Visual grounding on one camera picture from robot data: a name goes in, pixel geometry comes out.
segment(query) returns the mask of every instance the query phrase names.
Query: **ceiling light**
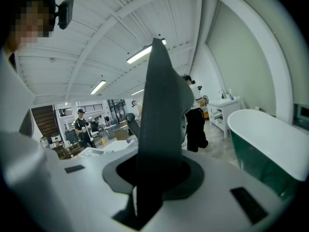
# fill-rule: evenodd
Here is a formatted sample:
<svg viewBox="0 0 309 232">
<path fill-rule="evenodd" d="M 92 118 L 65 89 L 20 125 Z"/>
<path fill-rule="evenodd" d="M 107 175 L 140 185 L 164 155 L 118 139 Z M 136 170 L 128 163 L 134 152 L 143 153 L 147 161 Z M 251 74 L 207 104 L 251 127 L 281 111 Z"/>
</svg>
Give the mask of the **ceiling light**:
<svg viewBox="0 0 309 232">
<path fill-rule="evenodd" d="M 100 83 L 95 87 L 95 89 L 90 93 L 91 95 L 95 94 L 106 82 L 100 81 Z"/>
<path fill-rule="evenodd" d="M 144 89 L 141 89 L 140 91 L 137 91 L 137 92 L 135 92 L 135 93 L 133 93 L 131 95 L 136 95 L 136 94 L 138 94 L 139 92 L 142 92 L 142 91 L 144 91 Z"/>
<path fill-rule="evenodd" d="M 162 39 L 162 43 L 163 45 L 166 45 L 166 39 Z M 151 52 L 151 48 L 152 48 L 152 44 L 146 46 L 145 48 L 143 48 L 141 51 L 137 52 L 136 54 L 134 54 L 133 56 L 129 57 L 126 61 L 131 64 L 134 61 L 138 60 L 139 58 L 145 56 L 146 54 Z"/>
</svg>

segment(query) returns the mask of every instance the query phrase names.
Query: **black cap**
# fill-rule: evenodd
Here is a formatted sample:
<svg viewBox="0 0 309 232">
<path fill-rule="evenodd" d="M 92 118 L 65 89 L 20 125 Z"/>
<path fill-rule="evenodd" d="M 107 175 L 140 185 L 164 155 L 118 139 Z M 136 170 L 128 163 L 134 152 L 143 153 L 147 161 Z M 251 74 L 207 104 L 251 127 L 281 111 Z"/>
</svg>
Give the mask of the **black cap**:
<svg viewBox="0 0 309 232">
<path fill-rule="evenodd" d="M 191 79 L 191 77 L 189 76 L 189 75 L 183 75 L 183 79 L 185 80 L 185 81 L 192 81 L 192 79 Z"/>
</svg>

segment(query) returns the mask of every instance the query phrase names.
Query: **faucet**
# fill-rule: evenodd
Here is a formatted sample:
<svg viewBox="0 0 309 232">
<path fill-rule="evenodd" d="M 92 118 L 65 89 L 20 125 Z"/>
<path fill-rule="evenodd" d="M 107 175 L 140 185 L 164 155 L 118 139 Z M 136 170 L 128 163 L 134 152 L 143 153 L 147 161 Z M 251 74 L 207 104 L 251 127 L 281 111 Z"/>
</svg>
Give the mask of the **faucet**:
<svg viewBox="0 0 309 232">
<path fill-rule="evenodd" d="M 225 97 L 225 98 L 226 98 L 226 94 L 225 94 L 225 92 L 224 92 L 223 89 L 220 89 L 220 90 L 219 90 L 219 94 L 220 94 L 221 91 L 223 92 L 223 93 L 222 93 L 222 97 Z"/>
</svg>

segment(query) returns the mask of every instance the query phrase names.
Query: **bottle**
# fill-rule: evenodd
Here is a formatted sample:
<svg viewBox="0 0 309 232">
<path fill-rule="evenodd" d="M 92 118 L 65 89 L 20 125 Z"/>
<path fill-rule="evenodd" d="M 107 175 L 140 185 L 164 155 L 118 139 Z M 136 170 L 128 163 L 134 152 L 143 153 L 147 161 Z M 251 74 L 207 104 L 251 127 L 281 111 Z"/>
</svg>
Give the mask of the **bottle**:
<svg viewBox="0 0 309 232">
<path fill-rule="evenodd" d="M 233 98 L 233 95 L 232 95 L 232 90 L 230 89 L 230 98 L 231 98 L 231 100 L 233 100 L 234 98 Z"/>
</svg>

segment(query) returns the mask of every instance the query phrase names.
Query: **black slot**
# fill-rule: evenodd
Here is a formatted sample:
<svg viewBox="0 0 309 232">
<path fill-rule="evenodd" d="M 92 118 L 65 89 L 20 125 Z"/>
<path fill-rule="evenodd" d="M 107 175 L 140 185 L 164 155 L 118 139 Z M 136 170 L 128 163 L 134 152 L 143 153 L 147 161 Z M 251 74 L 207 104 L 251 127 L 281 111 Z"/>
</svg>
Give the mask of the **black slot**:
<svg viewBox="0 0 309 232">
<path fill-rule="evenodd" d="M 73 173 L 75 171 L 79 171 L 81 169 L 84 169 L 85 167 L 82 166 L 82 165 L 76 165 L 76 166 L 73 166 L 73 167 L 68 167 L 68 168 L 65 168 L 64 170 L 67 172 L 67 174 L 69 173 Z"/>
<path fill-rule="evenodd" d="M 252 224 L 259 222 L 268 215 L 245 188 L 235 188 L 230 191 Z"/>
</svg>

